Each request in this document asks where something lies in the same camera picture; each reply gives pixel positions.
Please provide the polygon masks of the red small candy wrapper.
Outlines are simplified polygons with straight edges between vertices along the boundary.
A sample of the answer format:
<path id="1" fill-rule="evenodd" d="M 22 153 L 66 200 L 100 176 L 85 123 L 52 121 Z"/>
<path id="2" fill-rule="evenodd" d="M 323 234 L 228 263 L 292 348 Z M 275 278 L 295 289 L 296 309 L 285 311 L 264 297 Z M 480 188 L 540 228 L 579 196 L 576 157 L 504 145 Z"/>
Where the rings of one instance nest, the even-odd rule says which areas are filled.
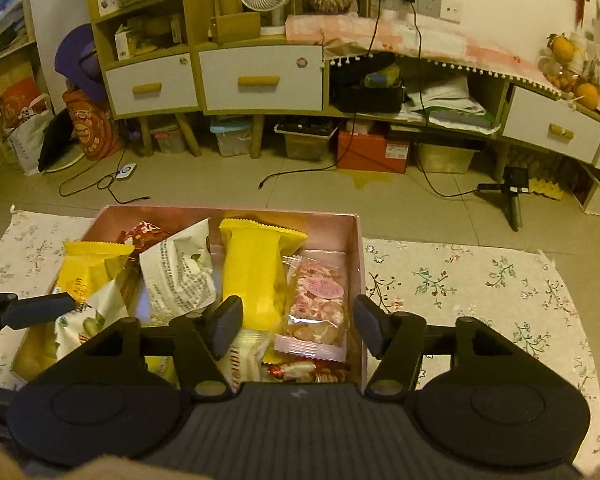
<path id="1" fill-rule="evenodd" d="M 349 375 L 349 367 L 343 363 L 297 360 L 266 366 L 268 376 L 278 382 L 308 382 L 309 384 L 330 384 L 345 382 Z"/>

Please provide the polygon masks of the red white candy pack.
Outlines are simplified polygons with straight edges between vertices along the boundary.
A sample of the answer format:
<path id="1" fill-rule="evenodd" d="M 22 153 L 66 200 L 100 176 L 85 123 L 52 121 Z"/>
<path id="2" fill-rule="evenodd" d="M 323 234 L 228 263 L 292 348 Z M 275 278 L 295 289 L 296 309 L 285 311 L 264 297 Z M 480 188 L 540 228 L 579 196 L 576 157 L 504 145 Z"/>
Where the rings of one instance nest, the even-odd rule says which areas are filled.
<path id="1" fill-rule="evenodd" d="M 142 252 L 170 236 L 171 234 L 164 229 L 150 222 L 141 221 L 129 231 L 121 231 L 116 238 L 116 243 L 132 246 L 133 251 L 130 258 L 138 259 Z"/>

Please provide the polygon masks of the pink cardboard box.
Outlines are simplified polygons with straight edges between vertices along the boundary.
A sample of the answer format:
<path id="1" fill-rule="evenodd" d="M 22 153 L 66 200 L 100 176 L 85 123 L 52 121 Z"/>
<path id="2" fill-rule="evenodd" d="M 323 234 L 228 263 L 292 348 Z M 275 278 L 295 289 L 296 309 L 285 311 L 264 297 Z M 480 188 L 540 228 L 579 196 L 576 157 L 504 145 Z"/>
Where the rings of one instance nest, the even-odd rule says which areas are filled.
<path id="1" fill-rule="evenodd" d="M 347 302 L 365 292 L 364 257 L 360 218 L 356 214 L 326 214 L 326 212 L 280 211 L 175 206 L 107 206 L 92 222 L 80 240 L 113 242 L 122 231 L 140 221 L 160 226 L 175 233 L 200 220 L 210 220 L 210 244 L 214 272 L 224 260 L 219 224 L 224 218 L 246 218 L 260 223 L 283 226 L 308 234 L 300 254 L 336 266 L 346 278 Z M 43 356 L 45 337 L 52 324 L 26 330 L 23 342 L 12 361 L 12 372 L 25 382 L 35 378 L 55 363 L 55 356 Z M 349 378 L 364 387 L 366 384 L 366 349 L 354 328 L 348 329 L 346 363 Z"/>

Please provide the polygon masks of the black tripod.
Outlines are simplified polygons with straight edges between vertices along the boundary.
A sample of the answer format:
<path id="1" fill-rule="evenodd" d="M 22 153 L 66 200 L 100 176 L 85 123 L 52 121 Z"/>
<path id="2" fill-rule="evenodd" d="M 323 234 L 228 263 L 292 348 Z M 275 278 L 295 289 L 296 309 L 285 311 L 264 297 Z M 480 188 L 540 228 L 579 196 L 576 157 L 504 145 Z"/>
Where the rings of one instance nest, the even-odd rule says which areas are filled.
<path id="1" fill-rule="evenodd" d="M 505 217 L 514 232 L 522 228 L 520 196 L 530 193 L 527 168 L 505 167 L 502 183 L 480 183 L 478 193 L 499 192 L 503 196 Z"/>

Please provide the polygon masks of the small yellow snack pack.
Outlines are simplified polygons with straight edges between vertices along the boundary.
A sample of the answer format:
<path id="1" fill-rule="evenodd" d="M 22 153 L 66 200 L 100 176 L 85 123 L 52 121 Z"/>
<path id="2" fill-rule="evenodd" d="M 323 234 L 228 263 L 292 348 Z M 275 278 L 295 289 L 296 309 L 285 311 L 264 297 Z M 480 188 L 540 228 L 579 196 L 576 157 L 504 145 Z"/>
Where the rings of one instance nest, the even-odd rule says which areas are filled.
<path id="1" fill-rule="evenodd" d="M 55 292 L 66 292 L 78 304 L 111 282 L 125 267 L 134 248 L 109 242 L 65 242 Z"/>

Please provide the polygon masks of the pink cloth on cabinet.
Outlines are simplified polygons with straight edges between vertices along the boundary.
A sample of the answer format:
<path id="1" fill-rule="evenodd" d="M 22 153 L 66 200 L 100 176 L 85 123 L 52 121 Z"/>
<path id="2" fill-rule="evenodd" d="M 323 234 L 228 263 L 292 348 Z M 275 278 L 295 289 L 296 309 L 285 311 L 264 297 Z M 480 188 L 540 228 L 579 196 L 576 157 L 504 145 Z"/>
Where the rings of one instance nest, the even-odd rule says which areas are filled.
<path id="1" fill-rule="evenodd" d="M 454 30 L 353 15 L 302 14 L 288 16 L 285 35 L 288 44 L 321 47 L 326 58 L 389 52 L 502 76 L 555 96 L 559 93 L 534 63 L 498 44 Z"/>

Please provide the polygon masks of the white black-text snack pack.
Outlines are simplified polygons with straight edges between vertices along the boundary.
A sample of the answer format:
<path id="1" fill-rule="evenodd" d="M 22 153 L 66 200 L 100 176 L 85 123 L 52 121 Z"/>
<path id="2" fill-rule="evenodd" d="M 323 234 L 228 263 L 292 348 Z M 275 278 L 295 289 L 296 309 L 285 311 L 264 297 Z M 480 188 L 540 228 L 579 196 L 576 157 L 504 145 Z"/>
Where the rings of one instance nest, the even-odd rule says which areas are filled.
<path id="1" fill-rule="evenodd" d="M 272 336 L 258 330 L 240 330 L 226 355 L 219 360 L 221 373 L 233 392 L 244 382 L 260 382 L 262 361 Z"/>

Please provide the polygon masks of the orange fruit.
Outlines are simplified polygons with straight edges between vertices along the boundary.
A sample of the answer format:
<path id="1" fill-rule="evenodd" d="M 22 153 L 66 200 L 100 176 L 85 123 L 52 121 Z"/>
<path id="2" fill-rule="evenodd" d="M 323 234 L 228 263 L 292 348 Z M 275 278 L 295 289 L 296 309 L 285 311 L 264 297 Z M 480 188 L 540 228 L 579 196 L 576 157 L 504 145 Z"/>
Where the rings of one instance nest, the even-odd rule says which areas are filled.
<path id="1" fill-rule="evenodd" d="M 569 64 L 576 54 L 573 43 L 564 34 L 551 34 L 547 37 L 547 47 L 559 63 Z"/>
<path id="2" fill-rule="evenodd" d="M 596 110 L 600 104 L 600 94 L 595 84 L 582 82 L 573 90 L 574 97 L 578 104 L 586 107 L 588 110 Z"/>

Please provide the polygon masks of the wall power outlet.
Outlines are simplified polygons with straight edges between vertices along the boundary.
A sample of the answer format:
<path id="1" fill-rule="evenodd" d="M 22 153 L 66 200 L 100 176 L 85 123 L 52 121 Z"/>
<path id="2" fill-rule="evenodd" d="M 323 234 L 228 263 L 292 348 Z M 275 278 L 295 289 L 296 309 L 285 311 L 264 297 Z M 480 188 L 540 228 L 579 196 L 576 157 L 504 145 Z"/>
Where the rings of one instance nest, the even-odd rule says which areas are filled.
<path id="1" fill-rule="evenodd" d="M 372 0 L 375 10 L 384 20 L 407 20 L 408 14 L 460 24 L 463 7 L 456 0 Z"/>

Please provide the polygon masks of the wooden cabinet with drawers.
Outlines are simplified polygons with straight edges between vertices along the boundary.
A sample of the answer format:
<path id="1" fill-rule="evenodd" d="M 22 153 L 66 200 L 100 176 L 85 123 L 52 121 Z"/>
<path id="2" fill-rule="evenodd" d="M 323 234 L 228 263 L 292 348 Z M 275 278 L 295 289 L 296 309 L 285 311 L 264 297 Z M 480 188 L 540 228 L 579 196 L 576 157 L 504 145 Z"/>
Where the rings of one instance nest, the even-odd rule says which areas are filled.
<path id="1" fill-rule="evenodd" d="M 329 67 L 395 55 L 367 51 L 326 58 L 319 46 L 288 44 L 285 34 L 262 36 L 260 13 L 240 0 L 140 0 L 110 13 L 102 13 L 99 0 L 87 0 L 87 9 L 108 100 L 119 119 L 197 110 L 208 116 L 338 116 L 329 101 Z M 183 42 L 117 59 L 114 26 L 140 14 L 174 13 L 184 18 Z M 482 78 L 495 93 L 498 133 L 506 140 L 600 163 L 600 118 L 593 112 L 523 82 L 412 59 Z"/>

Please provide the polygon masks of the large yellow snack pack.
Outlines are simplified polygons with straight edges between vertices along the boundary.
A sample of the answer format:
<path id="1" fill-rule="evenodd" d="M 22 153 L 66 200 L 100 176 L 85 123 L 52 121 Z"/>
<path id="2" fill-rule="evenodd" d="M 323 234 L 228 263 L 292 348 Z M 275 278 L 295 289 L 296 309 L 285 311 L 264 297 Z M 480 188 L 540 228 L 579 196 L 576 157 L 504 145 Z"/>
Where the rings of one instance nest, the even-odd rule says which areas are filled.
<path id="1" fill-rule="evenodd" d="M 223 298 L 242 300 L 245 330 L 276 333 L 287 295 L 283 258 L 298 252 L 308 234 L 241 218 L 223 219 L 219 229 L 225 249 Z"/>

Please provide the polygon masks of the orange printed bag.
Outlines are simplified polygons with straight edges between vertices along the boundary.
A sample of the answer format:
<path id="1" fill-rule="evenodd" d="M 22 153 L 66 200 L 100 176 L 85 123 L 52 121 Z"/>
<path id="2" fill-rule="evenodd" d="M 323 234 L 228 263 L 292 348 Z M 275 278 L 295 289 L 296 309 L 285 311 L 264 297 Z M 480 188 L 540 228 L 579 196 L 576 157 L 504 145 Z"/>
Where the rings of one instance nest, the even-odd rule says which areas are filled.
<path id="1" fill-rule="evenodd" d="M 87 160 L 98 162 L 123 148 L 119 125 L 107 101 L 94 101 L 84 90 L 68 90 L 62 98 L 73 124 L 73 136 Z"/>

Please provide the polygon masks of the orange fruit lower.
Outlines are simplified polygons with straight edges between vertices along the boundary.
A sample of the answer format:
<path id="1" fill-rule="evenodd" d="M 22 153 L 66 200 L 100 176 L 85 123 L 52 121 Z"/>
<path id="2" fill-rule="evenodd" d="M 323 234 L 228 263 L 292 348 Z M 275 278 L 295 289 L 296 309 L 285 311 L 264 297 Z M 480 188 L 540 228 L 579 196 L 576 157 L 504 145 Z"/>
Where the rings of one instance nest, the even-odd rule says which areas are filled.
<path id="1" fill-rule="evenodd" d="M 574 97 L 578 104 L 586 107 L 588 110 L 596 110 L 600 104 L 600 94 L 595 84 L 582 82 L 573 90 Z"/>

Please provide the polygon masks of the red cardboard box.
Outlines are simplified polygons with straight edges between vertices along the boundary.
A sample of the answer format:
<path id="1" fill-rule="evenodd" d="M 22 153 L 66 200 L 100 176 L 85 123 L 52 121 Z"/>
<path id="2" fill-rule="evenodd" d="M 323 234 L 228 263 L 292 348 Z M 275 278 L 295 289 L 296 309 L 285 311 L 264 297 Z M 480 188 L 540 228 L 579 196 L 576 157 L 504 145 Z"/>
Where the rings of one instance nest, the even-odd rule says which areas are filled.
<path id="1" fill-rule="evenodd" d="M 382 134 L 352 133 L 340 130 L 336 167 L 347 170 L 404 174 L 410 144 L 393 142 Z"/>

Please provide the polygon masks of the pink nougat clear pack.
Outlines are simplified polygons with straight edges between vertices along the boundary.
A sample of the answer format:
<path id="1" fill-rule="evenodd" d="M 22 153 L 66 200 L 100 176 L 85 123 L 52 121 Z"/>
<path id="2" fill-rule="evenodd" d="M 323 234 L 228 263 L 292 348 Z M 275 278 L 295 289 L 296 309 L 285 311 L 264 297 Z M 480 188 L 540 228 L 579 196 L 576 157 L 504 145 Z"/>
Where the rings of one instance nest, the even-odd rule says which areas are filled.
<path id="1" fill-rule="evenodd" d="M 288 288 L 275 351 L 343 363 L 349 328 L 346 277 L 336 266 L 307 256 L 285 257 L 283 263 Z"/>

